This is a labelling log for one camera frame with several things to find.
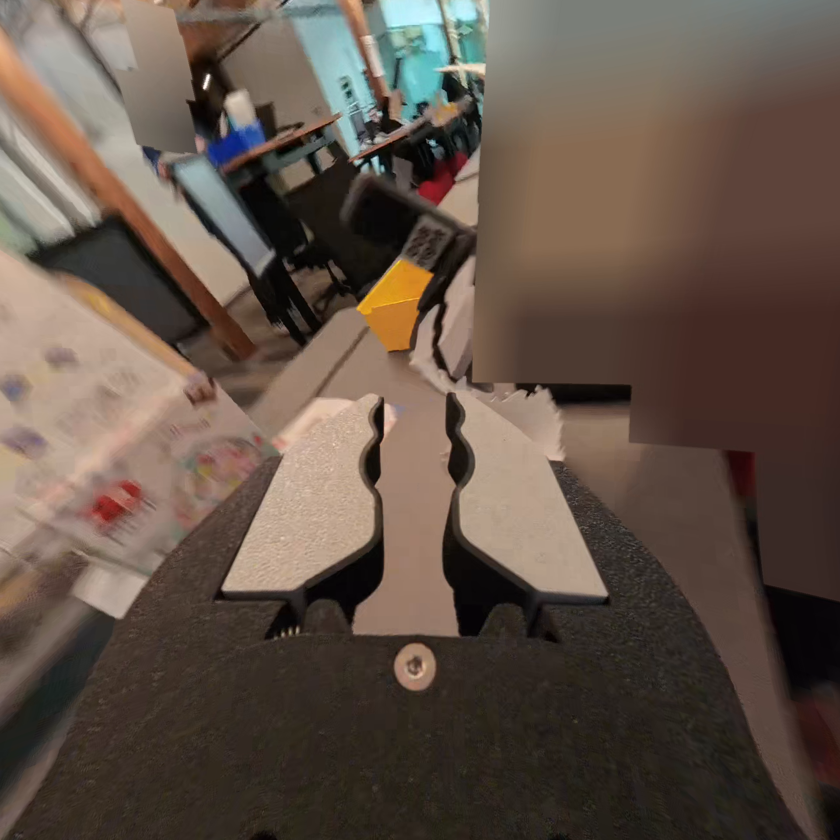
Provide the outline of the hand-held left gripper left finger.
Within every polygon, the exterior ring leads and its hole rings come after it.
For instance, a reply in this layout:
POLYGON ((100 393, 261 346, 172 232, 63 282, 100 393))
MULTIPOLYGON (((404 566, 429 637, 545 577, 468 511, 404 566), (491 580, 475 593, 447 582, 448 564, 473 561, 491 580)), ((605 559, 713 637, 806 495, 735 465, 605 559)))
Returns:
POLYGON ((313 608, 353 628, 382 582, 385 402, 367 394, 303 432, 275 474, 220 588, 224 602, 276 602, 275 627, 307 628, 313 608))

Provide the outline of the black cabinet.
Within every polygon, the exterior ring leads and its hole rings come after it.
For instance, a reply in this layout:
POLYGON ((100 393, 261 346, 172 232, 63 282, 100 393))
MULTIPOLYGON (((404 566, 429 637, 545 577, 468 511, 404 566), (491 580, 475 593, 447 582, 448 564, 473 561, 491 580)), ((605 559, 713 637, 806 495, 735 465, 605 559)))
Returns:
POLYGON ((119 216, 108 216, 53 245, 38 246, 28 258, 104 292, 174 348, 209 327, 189 297, 119 216))

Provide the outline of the computer monitor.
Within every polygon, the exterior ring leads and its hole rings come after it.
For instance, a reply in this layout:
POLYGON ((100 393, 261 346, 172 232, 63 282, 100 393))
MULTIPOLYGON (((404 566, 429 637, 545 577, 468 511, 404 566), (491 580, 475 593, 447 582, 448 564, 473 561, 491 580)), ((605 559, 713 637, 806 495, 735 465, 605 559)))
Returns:
POLYGON ((170 163, 175 183, 214 226, 248 274, 259 279, 276 260, 276 251, 246 205, 205 155, 170 163))

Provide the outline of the wooden desk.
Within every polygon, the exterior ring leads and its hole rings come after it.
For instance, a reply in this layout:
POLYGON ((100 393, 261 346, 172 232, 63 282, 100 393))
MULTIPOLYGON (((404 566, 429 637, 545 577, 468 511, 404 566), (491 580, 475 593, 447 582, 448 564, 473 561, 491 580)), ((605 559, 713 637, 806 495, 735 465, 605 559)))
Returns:
POLYGON ((272 139, 222 164, 219 173, 237 190, 254 181, 278 175, 300 161, 308 163, 313 175, 319 175, 322 172, 321 150, 328 151, 334 161, 349 159, 337 128, 342 116, 341 112, 336 112, 326 119, 283 130, 272 139))

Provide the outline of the yellow plastic bin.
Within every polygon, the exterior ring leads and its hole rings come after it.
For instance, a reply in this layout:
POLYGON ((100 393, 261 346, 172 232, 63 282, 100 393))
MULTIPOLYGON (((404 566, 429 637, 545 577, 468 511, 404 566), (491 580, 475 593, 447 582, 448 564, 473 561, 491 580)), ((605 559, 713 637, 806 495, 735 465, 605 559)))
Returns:
POLYGON ((397 259, 357 306, 357 312, 387 352, 410 349, 418 304, 433 274, 397 259))

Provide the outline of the half built puzzle ball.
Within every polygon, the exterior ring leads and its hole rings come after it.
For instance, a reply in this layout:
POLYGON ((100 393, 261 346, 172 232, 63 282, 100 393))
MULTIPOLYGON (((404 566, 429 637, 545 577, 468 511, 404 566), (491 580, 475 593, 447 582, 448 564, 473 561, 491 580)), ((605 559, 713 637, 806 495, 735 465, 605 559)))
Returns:
POLYGON ((547 459, 565 461, 562 412, 546 387, 536 385, 526 390, 514 383, 474 383, 468 375, 452 381, 431 357, 421 358, 411 352, 407 359, 409 368, 438 392, 471 394, 520 429, 547 459))

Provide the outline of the red cloth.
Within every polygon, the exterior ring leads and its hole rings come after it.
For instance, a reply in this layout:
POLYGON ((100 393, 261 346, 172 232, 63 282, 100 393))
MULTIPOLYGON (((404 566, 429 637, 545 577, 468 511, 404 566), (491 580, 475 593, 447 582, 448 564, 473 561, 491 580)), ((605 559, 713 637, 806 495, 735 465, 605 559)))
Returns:
POLYGON ((446 159, 435 158, 431 175, 425 177, 416 187, 416 194, 423 200, 438 206, 453 189, 456 176, 466 166, 469 157, 460 151, 446 159))

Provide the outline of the wooden support post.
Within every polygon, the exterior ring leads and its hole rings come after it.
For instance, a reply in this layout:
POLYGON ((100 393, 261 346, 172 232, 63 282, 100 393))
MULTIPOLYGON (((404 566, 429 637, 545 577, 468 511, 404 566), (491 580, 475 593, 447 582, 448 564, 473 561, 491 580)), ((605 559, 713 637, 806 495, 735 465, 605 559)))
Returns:
POLYGON ((5 31, 1 32, 1 91, 5 102, 69 169, 100 209, 121 216, 143 241, 208 322, 217 344, 227 355, 238 361, 254 356, 257 348, 253 341, 184 261, 125 184, 105 165, 57 100, 29 71, 5 31))

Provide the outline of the blue crate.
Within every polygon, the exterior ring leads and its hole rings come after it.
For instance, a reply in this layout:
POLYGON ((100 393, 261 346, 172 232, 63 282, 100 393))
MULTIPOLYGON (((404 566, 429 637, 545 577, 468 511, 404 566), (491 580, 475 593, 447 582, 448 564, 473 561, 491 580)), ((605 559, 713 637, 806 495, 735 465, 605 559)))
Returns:
POLYGON ((223 138, 208 143, 206 156, 215 167, 222 167, 264 142, 264 129, 257 121, 241 128, 232 128, 223 138))

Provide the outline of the white instruction leaflet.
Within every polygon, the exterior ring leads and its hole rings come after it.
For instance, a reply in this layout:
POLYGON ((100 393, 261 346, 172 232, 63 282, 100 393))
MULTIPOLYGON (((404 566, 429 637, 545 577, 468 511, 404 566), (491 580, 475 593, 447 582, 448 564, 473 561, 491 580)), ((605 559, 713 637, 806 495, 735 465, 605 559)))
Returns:
POLYGON ((378 426, 371 419, 375 402, 373 397, 357 401, 316 398, 274 437, 272 444, 282 458, 291 455, 300 459, 304 454, 321 452, 324 458, 358 456, 378 435, 378 426))

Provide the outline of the colourful puzzle box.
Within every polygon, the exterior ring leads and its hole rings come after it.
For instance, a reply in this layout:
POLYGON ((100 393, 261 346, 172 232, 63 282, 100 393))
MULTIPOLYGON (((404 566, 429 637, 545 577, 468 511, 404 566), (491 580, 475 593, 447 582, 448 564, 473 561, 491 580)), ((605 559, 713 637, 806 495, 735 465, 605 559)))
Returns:
POLYGON ((2 253, 2 633, 65 594, 121 617, 277 450, 103 293, 2 253))

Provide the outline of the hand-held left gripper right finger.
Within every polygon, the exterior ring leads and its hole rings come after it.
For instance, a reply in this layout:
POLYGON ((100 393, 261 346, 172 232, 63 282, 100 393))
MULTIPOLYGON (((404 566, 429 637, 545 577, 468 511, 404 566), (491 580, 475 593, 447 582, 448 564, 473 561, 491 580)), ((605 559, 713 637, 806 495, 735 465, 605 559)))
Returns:
POLYGON ((468 392, 446 396, 454 488, 443 570, 460 634, 479 634, 499 606, 527 634, 554 606, 603 606, 610 594, 542 448, 468 392))

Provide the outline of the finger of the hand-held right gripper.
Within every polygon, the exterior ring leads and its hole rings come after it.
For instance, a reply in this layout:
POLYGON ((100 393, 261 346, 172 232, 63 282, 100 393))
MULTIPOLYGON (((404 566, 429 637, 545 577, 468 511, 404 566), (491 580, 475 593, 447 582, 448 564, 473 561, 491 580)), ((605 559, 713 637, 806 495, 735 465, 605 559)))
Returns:
POLYGON ((475 261, 467 259, 440 303, 418 315, 413 336, 413 371, 429 384, 457 384, 473 361, 475 261))

